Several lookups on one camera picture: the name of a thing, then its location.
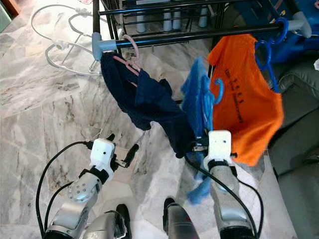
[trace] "gray marble tile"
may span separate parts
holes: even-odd
[[[153,239],[166,239],[166,233],[156,228],[147,220],[140,220],[131,222],[131,230],[133,238],[142,239],[142,238],[153,238]]]
[[[58,0],[56,3],[60,2],[62,5],[68,5],[74,8],[86,8],[88,11],[92,12],[92,5],[84,5],[79,1],[72,1],[65,4],[65,2]],[[39,9],[41,7],[49,5],[45,1],[37,1],[34,9]],[[68,23],[69,17],[76,14],[73,9],[63,6],[51,6],[47,7],[36,15],[33,24],[38,32],[50,37],[52,39],[61,39],[68,42],[72,42],[76,39],[78,33],[70,28]],[[87,34],[92,34],[92,18],[90,17],[76,17],[72,20],[73,25],[80,31]]]
[[[0,225],[0,238],[6,239],[41,239],[37,226],[29,225]]]
[[[32,154],[45,157],[41,107],[1,120],[1,139],[9,140]]]
[[[144,70],[146,70],[149,75],[159,81],[160,79],[167,78],[167,80],[171,83],[182,83],[186,78],[182,74],[183,72],[176,68],[174,65],[170,64],[169,62],[163,61],[160,57],[156,56],[154,52],[156,50],[151,51],[151,49],[143,48],[141,52],[141,66]],[[175,73],[175,75],[169,79],[168,77],[170,74]]]
[[[25,47],[18,46],[14,44],[13,47],[8,49],[6,53],[2,56],[1,58],[1,63],[6,65],[6,64],[12,64],[12,62],[15,62],[17,59],[22,59],[26,57],[25,55]]]
[[[0,101],[4,112],[2,116],[7,117],[35,108],[42,103],[78,93],[84,82],[81,78],[70,77],[71,75],[54,68],[54,71],[51,71],[51,74],[48,72],[47,75],[39,74],[39,71],[34,72],[29,75],[30,78],[33,76],[30,82],[26,82],[25,77],[18,79],[17,81],[24,83],[16,83],[14,86],[2,89]]]
[[[0,56],[1,58],[5,54],[5,52],[11,47],[14,42],[14,38],[9,36],[8,34],[0,34]]]
[[[1,167],[0,194],[0,224],[37,225],[35,192],[16,176],[8,175],[4,167]],[[42,200],[39,206],[46,208]]]
[[[213,227],[203,233],[198,233],[198,235],[201,239],[212,239],[214,235],[219,235],[219,231],[217,227]]]
[[[92,140],[97,139],[97,138],[100,137],[100,134],[101,134],[101,129],[100,128],[89,126],[88,127],[88,131],[90,132]]]
[[[46,165],[44,158],[40,158],[4,139],[1,139],[0,147],[1,178],[6,180],[14,178],[14,180],[20,181],[23,187],[36,193],[38,182]],[[48,195],[48,181],[47,177],[44,177],[41,200],[47,202]]]
[[[119,107],[102,77],[90,77],[80,93],[90,126],[101,128]]]
[[[56,101],[44,103],[42,110],[44,113],[65,124],[71,124],[77,127],[89,126],[80,94],[74,94]]]
[[[10,32],[17,31],[26,25],[27,25],[27,18],[23,14],[20,14],[13,19],[13,21],[5,28],[3,33],[10,33]]]
[[[13,82],[10,79],[0,80],[0,91],[1,91],[1,89],[9,88],[12,85],[13,85]],[[1,107],[0,108],[0,116],[4,116],[5,113],[6,113],[6,110],[2,109],[2,107]]]
[[[3,69],[1,71],[0,81],[10,80],[13,85],[20,78],[20,76],[23,76],[24,79],[28,79],[28,77],[30,77],[30,68],[35,67],[34,62],[37,57],[26,57],[24,55],[24,57],[22,58],[14,59],[16,55],[22,55],[20,51],[21,48],[15,44],[13,48],[10,48],[10,52],[7,52],[0,59],[1,67]]]
[[[43,37],[39,36],[32,28],[26,27],[23,33],[16,39],[19,46],[41,46]]]
[[[144,132],[136,128],[130,117],[121,111],[116,105],[102,127],[100,137],[107,138],[110,134],[115,135],[114,142],[123,148],[131,148],[135,143],[139,144]]]
[[[70,143],[92,138],[88,127],[77,126],[74,121],[63,121],[46,113],[43,113],[43,124],[47,160]],[[51,192],[77,179],[83,169],[89,168],[89,163],[90,151],[84,145],[71,147],[61,154],[48,172]]]
[[[153,54],[179,71],[189,71],[196,57],[206,57],[209,53],[207,50],[209,48],[205,45],[205,40],[196,40],[189,43],[157,46],[154,47]]]
[[[129,152],[129,149],[121,148],[119,146],[116,146],[115,148],[115,154],[117,156],[117,159],[119,160],[124,160],[128,152]],[[136,163],[139,162],[139,160],[140,160],[140,154],[138,151],[135,153],[135,157],[128,168],[119,167],[116,170],[113,180],[121,182],[121,183],[129,184],[132,180]]]
[[[139,154],[131,189],[140,203],[144,219],[162,228],[159,212],[168,196],[176,196],[184,161],[176,159],[163,129],[157,123],[153,123],[152,129],[145,133]]]

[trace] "blue towel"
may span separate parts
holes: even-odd
[[[221,79],[215,81],[219,85],[217,99],[209,89],[210,79],[204,67],[203,58],[197,57],[192,65],[190,73],[182,85],[184,100],[182,110],[186,112],[188,121],[194,131],[195,137],[204,136],[204,130],[213,130],[213,105],[218,104],[223,96],[223,82]],[[188,153],[189,158],[203,167],[204,155],[201,152]],[[210,180],[202,173],[197,173],[195,179],[204,181],[192,192],[189,192],[188,199],[192,204],[199,204],[202,198],[210,192]]]

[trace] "black metal rod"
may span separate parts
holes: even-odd
[[[295,14],[300,11],[295,0],[285,0],[284,2],[292,14]]]
[[[159,10],[159,9],[166,9],[171,7],[188,7],[188,6],[215,4],[215,3],[238,2],[238,1],[244,1],[244,0],[207,0],[207,1],[197,0],[197,1],[189,1],[185,3],[181,3],[179,1],[167,2],[167,3],[161,3],[161,4],[153,3],[153,4],[139,5],[136,7],[125,8],[125,9],[101,11],[100,15],[114,15],[114,14],[121,14],[121,13],[146,11],[146,10]]]
[[[107,22],[108,22],[110,37],[111,37],[111,39],[114,39],[111,17],[110,17],[110,16],[106,16],[106,20],[107,20]]]
[[[189,10],[194,10],[198,9],[198,7],[193,6],[193,7],[184,7],[184,8],[175,8],[175,9],[165,9],[162,11],[144,11],[141,13],[129,13],[129,14],[124,14],[124,17],[130,17],[130,16],[145,16],[145,15],[156,15],[156,14],[163,14],[163,13],[169,13],[169,12],[177,12],[177,11],[189,11]]]
[[[112,26],[113,26],[113,30],[114,30],[115,40],[119,40],[119,36],[118,36],[117,28],[116,28],[116,23],[115,23],[115,17],[114,17],[114,15],[111,16],[111,21],[112,21]],[[120,55],[122,55],[121,48],[118,47],[117,49],[118,49],[118,53],[119,53]]]
[[[132,21],[132,22],[126,22],[125,25],[135,25],[135,24],[139,24],[139,23],[150,23],[150,22],[160,22],[160,21],[167,21],[167,20],[187,19],[187,18],[195,18],[195,17],[201,17],[201,16],[210,16],[210,14],[203,14],[203,15],[196,15],[196,16],[171,17],[171,18],[165,18],[165,19],[161,19],[161,20]]]
[[[100,33],[100,0],[93,0],[93,32]]]
[[[275,9],[274,5],[271,3],[270,0],[264,0],[262,1],[262,6],[264,11],[270,11],[270,14],[272,15],[273,18],[278,18],[280,17],[279,13]]]
[[[127,30],[126,30],[126,27],[125,27],[124,19],[123,19],[123,30],[124,30],[124,34],[125,34],[125,35],[128,34],[128,32],[127,32]]]
[[[103,4],[104,9],[112,9],[109,0],[101,0],[101,2]]]
[[[144,3],[144,4],[137,4],[137,1],[123,1],[123,8],[135,8],[135,7],[144,7],[144,6],[159,6],[165,4],[165,6],[175,6],[178,4],[190,3],[191,0],[178,0],[178,3],[174,1],[166,1],[166,2],[155,2],[155,3]]]
[[[217,17],[216,17],[216,22],[215,22],[215,28],[221,29],[223,27],[224,13],[225,13],[225,4],[219,3],[217,6]],[[210,50],[212,50],[217,45],[219,40],[220,40],[220,36],[213,37]],[[215,69],[215,67],[209,64],[209,67],[208,67],[208,77],[209,78],[211,77],[211,74],[214,72],[214,69]]]
[[[282,28],[281,23],[273,23],[273,24],[267,24],[267,25],[261,25],[261,26],[243,26],[243,27],[218,29],[218,30],[211,30],[211,31],[170,34],[167,36],[152,36],[152,37],[145,37],[145,38],[136,38],[134,40],[137,46],[146,46],[146,45],[156,45],[156,44],[165,44],[165,43],[179,43],[179,42],[185,42],[185,41],[191,41],[191,40],[212,38],[214,36],[227,36],[227,35],[265,32],[265,31],[275,31],[275,30],[280,30],[281,28]],[[121,48],[127,48],[132,46],[132,44],[127,40],[116,41],[116,45]]]
[[[153,36],[153,35],[169,34],[169,33],[173,33],[173,32],[181,32],[181,30],[141,33],[141,34],[131,35],[131,37]]]
[[[169,43],[163,43],[163,44],[156,44],[156,45],[152,45],[152,46],[166,46],[166,45],[173,45],[173,44],[179,44],[179,43],[181,43],[181,42],[173,42],[173,43],[169,42]],[[150,47],[150,46],[140,46],[139,49],[146,48],[146,47]]]

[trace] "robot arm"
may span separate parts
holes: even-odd
[[[208,155],[204,159],[204,168],[239,196],[239,182],[231,167],[231,133],[227,130],[210,131],[208,139]],[[212,181],[211,195],[222,239],[255,238],[247,213],[233,196],[215,181]]]
[[[120,161],[116,159],[112,142],[96,139],[90,156],[92,168],[83,170],[79,179],[68,187],[65,201],[45,232],[44,239],[80,238],[102,185],[113,178],[119,165],[129,166],[138,148],[138,145],[134,145],[128,153],[130,158],[127,156],[126,160]],[[125,236],[125,230],[118,234],[119,238]]]

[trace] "clothes drying rack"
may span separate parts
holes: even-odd
[[[105,10],[100,11],[100,1],[102,2]],[[174,43],[182,43],[191,40],[198,39],[207,39],[212,38],[212,46],[211,49],[217,44],[218,40],[222,36],[227,35],[236,35],[236,34],[247,34],[247,33],[257,33],[257,32],[270,32],[270,31],[278,31],[284,29],[284,25],[281,22],[275,22],[271,24],[258,25],[258,26],[239,26],[232,28],[222,28],[223,18],[224,18],[224,10],[226,4],[231,4],[243,0],[175,0],[175,1],[166,1],[166,2],[158,2],[157,3],[149,3],[149,4],[137,4],[139,0],[124,0],[122,4],[124,7],[115,9],[119,7],[118,0],[93,0],[93,34],[92,34],[92,51],[95,60],[99,61],[102,56],[103,51],[112,51],[117,50],[120,54],[122,48],[132,47],[131,42],[128,40],[119,39],[118,36],[118,26],[116,24],[116,15],[120,15],[120,17],[128,17],[128,16],[138,16],[138,15],[154,15],[154,14],[163,14],[165,12],[176,12],[176,11],[186,11],[190,9],[201,9],[203,7],[210,8],[213,4],[217,4],[216,11],[216,20],[215,26],[213,29],[208,30],[196,30],[196,31],[188,31],[182,32],[181,30],[176,31],[160,31],[160,32],[147,32],[147,33],[139,33],[132,35],[134,41],[139,47],[147,47],[147,46],[156,46],[156,45],[164,45],[164,44],[174,44]],[[108,28],[110,32],[111,40],[102,40],[102,36],[100,34],[100,17],[106,16],[106,20],[108,23]],[[188,18],[188,21],[191,18],[201,17],[203,15],[191,15],[191,16],[180,16],[180,17],[172,17],[167,18],[165,20],[175,20],[175,19],[185,19]],[[162,20],[146,20],[143,23],[163,21]],[[296,30],[301,27],[301,23],[297,24],[296,21],[288,21],[289,22],[289,30]],[[139,24],[141,22],[125,22],[123,20],[122,27],[124,30],[124,34],[126,34],[125,26],[128,24]]]

